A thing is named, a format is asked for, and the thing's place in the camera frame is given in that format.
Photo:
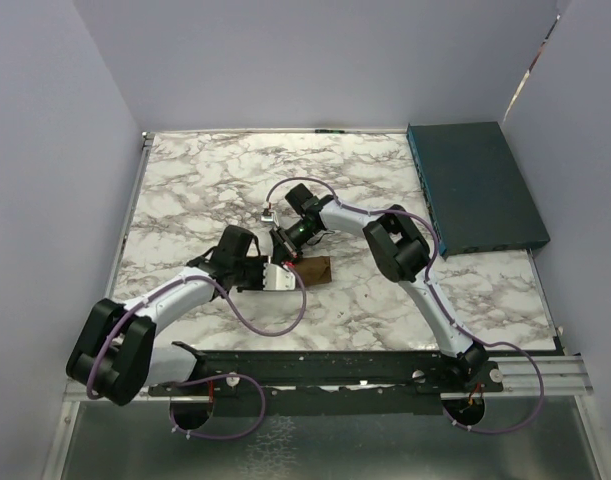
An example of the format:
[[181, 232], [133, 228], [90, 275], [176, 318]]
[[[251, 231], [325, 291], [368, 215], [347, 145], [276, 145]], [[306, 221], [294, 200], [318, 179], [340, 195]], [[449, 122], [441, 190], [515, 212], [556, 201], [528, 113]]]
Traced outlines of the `brown cloth napkin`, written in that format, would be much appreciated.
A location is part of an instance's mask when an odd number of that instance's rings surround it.
[[305, 287], [327, 284], [332, 281], [331, 260], [327, 256], [304, 258], [292, 266], [296, 274], [296, 289], [299, 288], [298, 280], [301, 280]]

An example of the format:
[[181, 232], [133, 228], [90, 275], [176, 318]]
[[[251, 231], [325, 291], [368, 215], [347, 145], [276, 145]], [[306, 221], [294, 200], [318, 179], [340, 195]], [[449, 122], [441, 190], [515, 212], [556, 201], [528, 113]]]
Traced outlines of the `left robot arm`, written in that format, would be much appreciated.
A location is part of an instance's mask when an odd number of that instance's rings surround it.
[[66, 363], [67, 376], [84, 385], [91, 399], [128, 404], [150, 382], [158, 334], [234, 287], [263, 285], [267, 257], [248, 254], [258, 245], [254, 233], [229, 225], [216, 246], [161, 286], [124, 302], [95, 303]]

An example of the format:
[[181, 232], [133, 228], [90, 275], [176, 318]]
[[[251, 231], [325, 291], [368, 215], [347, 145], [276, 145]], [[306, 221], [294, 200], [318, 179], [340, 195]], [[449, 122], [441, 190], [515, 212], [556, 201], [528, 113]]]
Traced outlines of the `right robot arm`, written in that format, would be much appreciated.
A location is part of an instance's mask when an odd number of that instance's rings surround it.
[[364, 239], [379, 272], [410, 296], [429, 325], [446, 363], [446, 383], [454, 390], [466, 391], [479, 381], [488, 354], [458, 320], [431, 273], [437, 249], [417, 228], [417, 223], [424, 222], [421, 217], [400, 205], [369, 211], [341, 201], [334, 193], [319, 198], [302, 183], [287, 193], [286, 200], [299, 216], [290, 227], [279, 225], [270, 202], [265, 203], [262, 213], [272, 224], [273, 263], [300, 261], [305, 244], [324, 231]]

